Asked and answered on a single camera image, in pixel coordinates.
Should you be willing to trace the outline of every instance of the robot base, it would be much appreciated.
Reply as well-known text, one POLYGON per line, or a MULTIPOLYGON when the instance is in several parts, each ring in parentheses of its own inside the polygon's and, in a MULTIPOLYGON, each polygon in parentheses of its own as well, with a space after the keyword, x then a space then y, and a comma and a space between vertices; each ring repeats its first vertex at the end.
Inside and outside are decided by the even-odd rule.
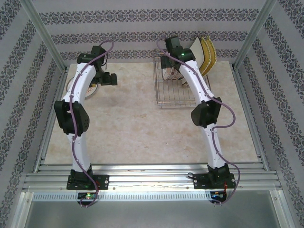
MULTIPOLYGON (((93 178, 99 190, 108 190, 109 175, 94 175, 92 167, 88 169, 87 173, 93 178)), ((94 183, 83 173, 71 170, 66 185, 67 190, 95 190, 94 183)))
POLYGON ((196 173, 190 177, 194 189, 233 189, 236 186, 234 175, 230 173, 227 163, 220 168, 208 166, 208 173, 196 173))
POLYGON ((193 174, 193 182, 194 189, 223 189, 225 187, 225 183, 227 184, 227 189, 234 189, 236 186, 234 175, 232 173, 229 177, 218 183, 211 183, 208 173, 197 173, 193 174))

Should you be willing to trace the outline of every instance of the aluminum frame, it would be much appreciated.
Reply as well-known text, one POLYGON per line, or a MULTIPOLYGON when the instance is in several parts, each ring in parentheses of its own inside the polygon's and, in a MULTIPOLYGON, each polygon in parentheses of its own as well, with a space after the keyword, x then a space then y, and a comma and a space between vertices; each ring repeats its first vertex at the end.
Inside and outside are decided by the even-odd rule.
POLYGON ((48 50, 50 51, 53 59, 55 60, 57 66, 59 67, 60 71, 63 72, 67 66, 64 63, 64 60, 63 60, 60 52, 58 51, 51 35, 49 34, 45 24, 43 23, 43 21, 41 20, 41 17, 39 16, 38 12, 36 11, 32 0, 20 0, 20 3, 22 5, 23 9, 28 14, 33 25, 35 26, 35 29, 41 36, 42 41, 45 43, 48 50))
MULTIPOLYGON (((56 92, 55 95, 55 100, 60 100, 62 97, 62 93, 65 89, 65 84, 66 84, 66 79, 67 79, 67 74, 69 71, 69 67, 66 68, 66 70, 63 71, 60 81, 59 81, 59 88, 56 92)), ((41 147, 38 153, 38 157, 37 157, 37 161, 35 164, 35 168, 34 168, 34 173, 37 173, 39 170, 39 166, 41 163, 41 159, 45 158, 46 153, 48 151, 48 145, 49 145, 49 141, 51 140, 51 136, 52 136, 52 132, 53 132, 53 128, 54 128, 54 124, 55 124, 55 120, 56 120, 56 114, 55 114, 55 110, 54 108, 52 108, 51 113, 50 113, 50 118, 47 122, 47 129, 46 132, 43 136, 43 140, 41 143, 41 147)))
POLYGON ((260 13, 258 14, 256 21, 254 22, 248 36, 246 37, 243 46, 237 54, 237 57, 233 63, 235 69, 238 69, 242 64, 247 52, 251 48, 251 45, 255 41, 259 31, 261 30, 264 22, 266 21, 270 11, 274 7, 276 0, 266 0, 260 13))
MULTIPOLYGON (((276 171, 269 171, 264 151, 258 137, 254 120, 250 111, 244 89, 241 86, 239 75, 232 70, 236 83, 237 91, 244 109, 245 117, 252 136, 258 162, 241 162, 237 163, 241 170, 241 180, 237 191, 244 190, 266 190, 271 192, 276 214, 279 218, 280 226, 283 228, 293 228, 292 220, 285 196, 282 191, 276 171)), ((56 94, 56 99, 62 97, 68 69, 61 78, 60 87, 56 94)), ((47 125, 47 132, 39 151, 34 173, 28 173, 22 188, 22 195, 19 199, 19 210, 14 217, 15 227, 24 227, 28 215, 30 204, 26 196, 31 196, 31 202, 35 195, 42 196, 52 195, 47 199, 49 201, 57 200, 56 197, 64 195, 75 195, 76 191, 66 190, 67 177, 71 165, 46 165, 44 159, 47 153, 48 144, 51 138, 52 130, 55 124, 56 115, 52 111, 51 118, 47 125)), ((165 196, 174 197, 173 195, 184 195, 176 200, 189 200, 194 196, 202 193, 208 193, 210 190, 195 190, 191 179, 187 178, 187 173, 206 173, 208 172, 207 164, 134 164, 134 165, 92 165, 95 174, 110 175, 109 190, 100 192, 102 197, 112 196, 110 200, 123 201, 125 197, 134 196, 132 200, 138 200, 136 196, 145 192, 150 192, 154 198, 165 196)), ((230 171, 238 177, 237 170, 230 166, 230 171)))

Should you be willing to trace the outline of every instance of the wire rack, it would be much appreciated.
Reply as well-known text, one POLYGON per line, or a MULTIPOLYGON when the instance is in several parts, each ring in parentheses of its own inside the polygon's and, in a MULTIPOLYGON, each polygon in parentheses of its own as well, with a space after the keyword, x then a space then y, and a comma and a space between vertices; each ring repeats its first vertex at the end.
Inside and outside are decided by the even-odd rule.
MULTIPOLYGON (((160 108, 195 107, 194 95, 187 83, 183 84, 183 76, 177 71, 164 75, 161 68, 162 53, 156 53, 154 62, 154 87, 157 105, 160 108)), ((204 77, 209 84, 208 76, 204 77)))

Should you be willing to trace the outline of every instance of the cable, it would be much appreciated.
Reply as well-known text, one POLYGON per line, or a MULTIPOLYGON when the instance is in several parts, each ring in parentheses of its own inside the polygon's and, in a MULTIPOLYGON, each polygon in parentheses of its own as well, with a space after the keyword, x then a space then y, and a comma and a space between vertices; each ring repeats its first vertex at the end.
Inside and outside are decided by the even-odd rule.
POLYGON ((104 63, 101 66, 103 67, 104 65, 106 65, 107 62, 108 62, 108 54, 106 54, 106 60, 104 61, 104 63))
POLYGON ((215 143, 214 130, 217 129, 217 128, 228 128, 228 127, 231 127, 231 126, 235 123, 235 121, 236 121, 236 115, 235 115, 234 111, 233 111, 228 105, 226 105, 226 104, 224 104, 224 103, 218 101, 217 99, 215 99, 215 98, 209 96, 208 93, 207 93, 207 91, 206 91, 206 89, 205 89, 205 87, 203 86, 203 84, 202 84, 202 82, 201 82, 201 80, 200 80, 200 76, 198 75, 197 71, 194 70, 192 67, 190 67, 190 66, 189 66, 188 64, 186 64, 185 62, 182 62, 182 61, 180 61, 180 60, 178 60, 178 59, 176 59, 176 58, 170 56, 168 53, 166 53, 166 52, 160 47, 160 45, 159 45, 160 39, 161 39, 161 37, 159 37, 159 38, 157 39, 157 41, 156 41, 156 45, 157 45, 158 49, 159 49, 164 55, 166 55, 167 57, 169 57, 170 59, 172 59, 172 60, 174 60, 174 61, 176 61, 176 62, 178 62, 178 63, 180 63, 180 64, 182 64, 182 65, 184 65, 184 66, 186 66, 186 67, 188 67, 188 68, 193 72, 193 74, 195 74, 195 76, 197 77, 197 79, 198 79, 198 81, 199 81, 199 84, 200 84, 201 88, 203 89, 204 93, 206 94, 206 96, 207 96, 210 100, 212 100, 212 101, 214 101, 214 102, 216 102, 216 103, 219 103, 220 105, 222 105, 222 106, 224 106, 225 108, 227 108, 227 109, 231 112, 231 114, 232 114, 233 120, 232 120, 232 122, 231 122, 230 124, 225 125, 225 126, 215 126, 215 127, 213 127, 213 128, 211 129, 212 142, 213 142, 213 145, 214 145, 214 148, 215 148, 217 154, 219 155, 219 157, 220 157, 224 162, 226 162, 227 164, 230 164, 230 165, 234 166, 234 167, 237 169, 237 173, 238 173, 238 178, 237 178, 236 186, 234 187, 234 189, 233 189, 231 195, 228 197, 228 199, 226 199, 223 203, 221 203, 221 204, 224 204, 224 203, 228 202, 228 201, 231 199, 231 197, 233 196, 233 194, 235 193, 235 191, 236 191, 236 189, 237 189, 237 187, 238 187, 239 181, 240 181, 241 171, 239 170, 239 167, 238 167, 236 164, 234 164, 234 163, 228 161, 227 159, 225 159, 225 158, 223 157, 223 155, 220 154, 220 152, 219 152, 219 150, 218 150, 218 148, 217 148, 217 146, 216 146, 216 143, 215 143))
POLYGON ((72 85, 71 94, 70 94, 70 101, 69 101, 70 112, 71 112, 71 115, 72 115, 72 120, 73 120, 73 125, 74 125, 74 131, 75 131, 75 135, 72 137, 72 154, 73 154, 73 157, 74 157, 74 159, 75 159, 77 165, 79 166, 79 168, 80 168, 80 169, 82 170, 82 172, 83 172, 83 173, 84 173, 84 174, 93 182, 93 184, 94 184, 94 186, 95 186, 95 191, 96 191, 96 193, 95 193, 95 198, 94 198, 94 200, 93 200, 90 204, 84 206, 84 205, 82 204, 82 199, 80 200, 80 203, 79 203, 80 206, 81 206, 81 207, 84 206, 84 207, 86 207, 86 208, 92 206, 92 205, 95 203, 95 201, 96 201, 96 199, 97 199, 97 197, 98 197, 99 189, 98 189, 98 186, 96 185, 94 179, 93 179, 93 178, 86 172, 86 170, 81 166, 81 164, 80 164, 80 162, 79 162, 79 160, 78 160, 78 158, 76 157, 76 154, 75 154, 75 140, 76 140, 76 138, 77 138, 77 124, 76 124, 76 118, 75 118, 74 111, 73 111, 73 106, 72 106, 73 103, 72 103, 72 101, 73 101, 74 89, 75 89, 75 87, 76 87, 77 81, 79 80, 79 78, 81 77, 81 75, 82 75, 82 73, 85 71, 85 69, 86 69, 91 63, 93 63, 94 61, 96 61, 96 60, 100 59, 101 57, 105 56, 106 54, 108 54, 108 53, 113 49, 113 47, 114 47, 114 42, 111 41, 111 40, 109 40, 109 39, 107 39, 107 40, 105 40, 104 42, 102 42, 102 43, 100 44, 100 46, 101 46, 102 44, 106 43, 106 42, 111 42, 111 43, 112 43, 112 46, 110 47, 110 49, 108 49, 108 50, 107 50, 106 52, 104 52, 103 54, 101 54, 101 55, 97 56, 96 58, 92 59, 90 62, 88 62, 88 63, 84 66, 84 68, 82 68, 82 70, 81 70, 81 71, 79 72, 79 74, 77 75, 77 77, 76 77, 76 79, 75 79, 75 82, 74 82, 73 85, 72 85))
MULTIPOLYGON (((70 82, 72 82, 74 80, 74 77, 73 78, 71 78, 68 82, 67 82, 67 84, 66 84, 66 92, 68 92, 68 86, 69 86, 69 84, 70 84, 70 82)), ((92 94, 90 94, 90 95, 85 95, 85 100, 86 99, 89 99, 91 96, 93 96, 96 92, 97 92, 97 90, 98 90, 98 88, 99 88, 99 85, 98 84, 96 84, 96 87, 95 87, 96 89, 93 91, 93 93, 92 94)))

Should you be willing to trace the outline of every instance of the black mounting plate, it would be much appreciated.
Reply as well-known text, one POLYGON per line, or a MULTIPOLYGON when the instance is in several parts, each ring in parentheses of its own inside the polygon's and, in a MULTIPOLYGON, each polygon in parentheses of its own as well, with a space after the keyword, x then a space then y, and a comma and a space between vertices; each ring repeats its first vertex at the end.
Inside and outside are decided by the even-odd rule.
MULTIPOLYGON (((99 190, 108 190, 109 188, 109 175, 93 175, 93 179, 95 180, 99 190)), ((79 184, 71 181, 71 176, 68 177, 67 190, 95 190, 94 184, 85 185, 79 184)))
MULTIPOLYGON (((227 189, 233 189, 236 186, 236 181, 232 173, 229 175, 229 178, 225 179, 224 182, 227 184, 227 189)), ((193 174, 194 189, 223 189, 224 182, 212 184, 207 173, 193 174)))

